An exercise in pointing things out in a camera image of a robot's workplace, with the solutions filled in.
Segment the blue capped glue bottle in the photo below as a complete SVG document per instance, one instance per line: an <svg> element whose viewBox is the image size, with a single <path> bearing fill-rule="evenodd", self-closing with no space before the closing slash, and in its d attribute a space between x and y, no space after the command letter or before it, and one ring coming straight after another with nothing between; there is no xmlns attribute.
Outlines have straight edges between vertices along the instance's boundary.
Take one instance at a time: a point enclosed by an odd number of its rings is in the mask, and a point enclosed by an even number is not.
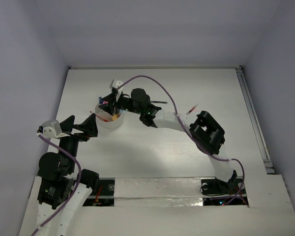
<svg viewBox="0 0 295 236"><path fill-rule="evenodd" d="M99 97L98 100L99 100L99 103L100 104L102 104L104 102L104 100L102 99L102 97Z"/></svg>

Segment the yellow cap eraser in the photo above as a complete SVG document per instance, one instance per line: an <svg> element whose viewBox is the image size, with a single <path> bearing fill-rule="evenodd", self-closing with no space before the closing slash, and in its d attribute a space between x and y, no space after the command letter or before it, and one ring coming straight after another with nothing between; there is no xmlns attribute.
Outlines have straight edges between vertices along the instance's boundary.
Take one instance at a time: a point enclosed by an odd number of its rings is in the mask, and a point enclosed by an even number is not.
<svg viewBox="0 0 295 236"><path fill-rule="evenodd" d="M117 119L118 119L118 115L117 114L115 114L115 115L112 116L112 121L115 121Z"/></svg>

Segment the red gel pen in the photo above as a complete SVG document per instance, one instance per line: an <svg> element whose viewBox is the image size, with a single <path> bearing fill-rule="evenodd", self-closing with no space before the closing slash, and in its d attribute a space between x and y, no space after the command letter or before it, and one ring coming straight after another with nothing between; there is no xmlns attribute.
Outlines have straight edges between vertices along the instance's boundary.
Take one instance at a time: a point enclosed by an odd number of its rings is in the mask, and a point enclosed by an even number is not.
<svg viewBox="0 0 295 236"><path fill-rule="evenodd" d="M101 117L101 116L99 116L99 115L97 115L97 114L95 114L95 116L96 116L98 119L100 119L100 120L102 120L102 121L104 121L104 122L110 122L109 120L107 120L107 119L105 119L105 118L103 118L103 117Z"/></svg>

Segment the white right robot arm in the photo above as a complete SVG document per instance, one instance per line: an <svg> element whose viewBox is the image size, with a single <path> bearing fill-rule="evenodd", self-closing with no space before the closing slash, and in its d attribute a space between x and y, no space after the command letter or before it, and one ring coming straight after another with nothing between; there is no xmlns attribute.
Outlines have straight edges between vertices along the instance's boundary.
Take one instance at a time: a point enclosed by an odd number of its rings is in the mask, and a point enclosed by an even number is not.
<svg viewBox="0 0 295 236"><path fill-rule="evenodd" d="M234 188L236 170L230 166L230 159L220 152L225 142L225 131L210 113L202 111L196 119L190 119L186 115L166 111L153 104L142 88L133 89L130 95L113 88L111 93L99 98L99 108L112 116L119 111L138 114L139 120L147 127L185 132L209 157L214 168L215 179L203 190L212 195L222 195L229 194Z"/></svg>

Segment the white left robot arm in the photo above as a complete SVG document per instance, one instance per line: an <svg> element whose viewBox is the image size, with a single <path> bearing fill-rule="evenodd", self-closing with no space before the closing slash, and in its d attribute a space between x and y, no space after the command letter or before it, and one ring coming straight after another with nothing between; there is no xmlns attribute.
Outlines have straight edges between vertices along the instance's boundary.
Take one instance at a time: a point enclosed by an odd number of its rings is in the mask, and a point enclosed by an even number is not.
<svg viewBox="0 0 295 236"><path fill-rule="evenodd" d="M80 124L74 121L74 115L62 122L50 120L36 132L57 152L47 152L39 159L41 184L34 236L67 236L87 197L98 191L99 174L82 169L77 160L79 143L98 135L96 116L92 113Z"/></svg>

